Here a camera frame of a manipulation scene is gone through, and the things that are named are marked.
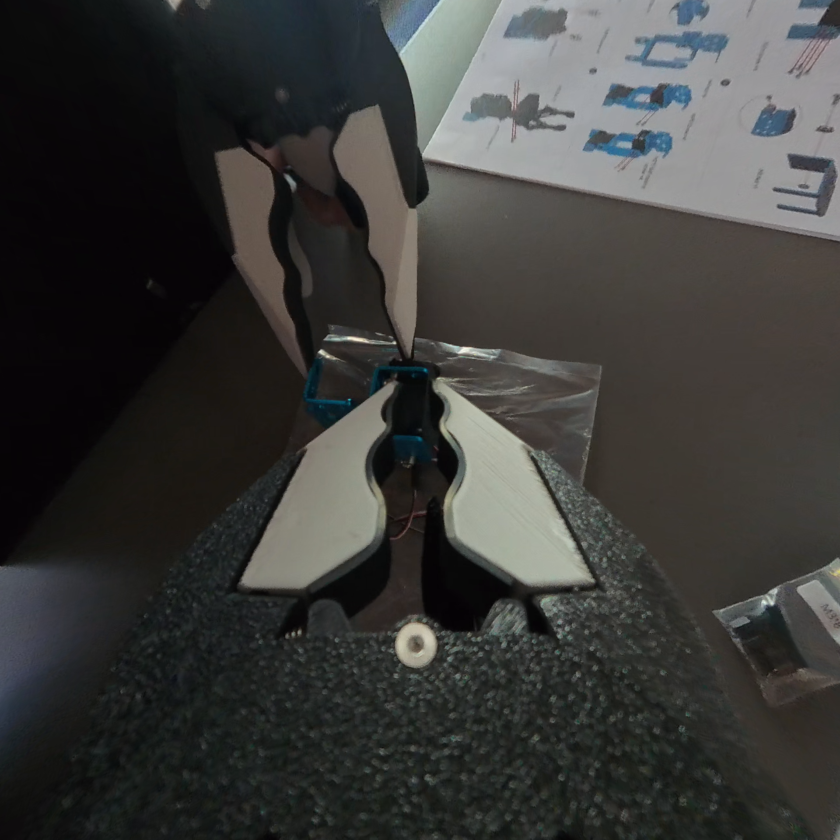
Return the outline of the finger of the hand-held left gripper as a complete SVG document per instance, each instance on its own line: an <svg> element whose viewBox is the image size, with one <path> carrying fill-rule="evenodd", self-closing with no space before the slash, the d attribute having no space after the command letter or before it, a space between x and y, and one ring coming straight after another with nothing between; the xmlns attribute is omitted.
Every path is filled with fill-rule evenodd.
<svg viewBox="0 0 840 840"><path fill-rule="evenodd" d="M234 264L290 361L307 377L316 354L303 303L312 294L312 270L293 221L294 190L242 147L217 150L215 166Z"/></svg>
<svg viewBox="0 0 840 840"><path fill-rule="evenodd" d="M333 160L341 182L364 210L367 249L381 276L385 314L400 355L411 360L417 326L417 210L403 193L378 105L348 116L333 144Z"/></svg>

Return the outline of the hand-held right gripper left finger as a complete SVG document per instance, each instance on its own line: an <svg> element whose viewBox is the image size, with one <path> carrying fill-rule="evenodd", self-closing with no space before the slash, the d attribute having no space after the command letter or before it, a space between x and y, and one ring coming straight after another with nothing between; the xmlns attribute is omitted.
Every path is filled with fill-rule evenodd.
<svg viewBox="0 0 840 840"><path fill-rule="evenodd" d="M392 430L400 389L385 384L304 448L239 592L315 595L382 546L385 501L374 455Z"/></svg>

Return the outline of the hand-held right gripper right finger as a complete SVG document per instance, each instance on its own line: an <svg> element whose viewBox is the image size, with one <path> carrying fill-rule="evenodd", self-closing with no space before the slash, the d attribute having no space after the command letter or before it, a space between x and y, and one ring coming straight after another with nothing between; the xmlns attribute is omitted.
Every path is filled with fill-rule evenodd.
<svg viewBox="0 0 840 840"><path fill-rule="evenodd" d="M469 562L525 592L592 588L595 578L532 450L442 381L440 433L455 454L444 498L448 542Z"/></svg>

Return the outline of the blue perforated metal bracket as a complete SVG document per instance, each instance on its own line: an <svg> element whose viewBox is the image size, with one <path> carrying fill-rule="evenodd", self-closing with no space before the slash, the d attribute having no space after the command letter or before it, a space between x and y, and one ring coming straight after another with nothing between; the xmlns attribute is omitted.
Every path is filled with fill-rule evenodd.
<svg viewBox="0 0 840 840"><path fill-rule="evenodd" d="M353 398L334 399L319 395L322 377L323 359L316 358L312 363L303 389L303 402L307 413L323 428L329 428L346 417L360 401Z"/></svg>

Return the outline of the person's left hand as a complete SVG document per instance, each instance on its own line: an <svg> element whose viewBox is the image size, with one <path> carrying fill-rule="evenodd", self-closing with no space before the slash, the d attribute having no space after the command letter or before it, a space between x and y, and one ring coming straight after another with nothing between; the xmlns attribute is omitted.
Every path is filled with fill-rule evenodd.
<svg viewBox="0 0 840 840"><path fill-rule="evenodd" d="M308 187L301 194L310 215L323 226L352 227L353 223L340 200Z"/></svg>

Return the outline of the large clear plastic bag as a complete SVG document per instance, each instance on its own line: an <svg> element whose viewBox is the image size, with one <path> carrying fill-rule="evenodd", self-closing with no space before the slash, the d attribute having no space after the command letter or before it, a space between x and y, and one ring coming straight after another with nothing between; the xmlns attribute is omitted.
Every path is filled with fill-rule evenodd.
<svg viewBox="0 0 840 840"><path fill-rule="evenodd" d="M415 351L419 361L435 364L455 391L583 481L602 377L599 365L430 339L417 339ZM374 369L395 357L396 344L388 335L330 325L316 357L323 359L318 393L362 403ZM284 454L298 452L324 429L301 399Z"/></svg>

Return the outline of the white instruction manual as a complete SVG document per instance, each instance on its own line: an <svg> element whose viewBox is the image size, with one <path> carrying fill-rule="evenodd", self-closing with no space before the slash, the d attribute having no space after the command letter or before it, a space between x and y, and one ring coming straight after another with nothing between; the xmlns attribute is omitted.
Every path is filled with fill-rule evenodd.
<svg viewBox="0 0 840 840"><path fill-rule="evenodd" d="M501 2L424 155L838 241L838 2Z"/></svg>

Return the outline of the zip bag with black parts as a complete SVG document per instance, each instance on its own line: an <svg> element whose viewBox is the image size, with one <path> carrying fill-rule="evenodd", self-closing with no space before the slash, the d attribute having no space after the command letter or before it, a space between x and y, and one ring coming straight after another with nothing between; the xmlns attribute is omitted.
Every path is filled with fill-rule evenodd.
<svg viewBox="0 0 840 840"><path fill-rule="evenodd" d="M771 707L839 684L839 559L713 612Z"/></svg>

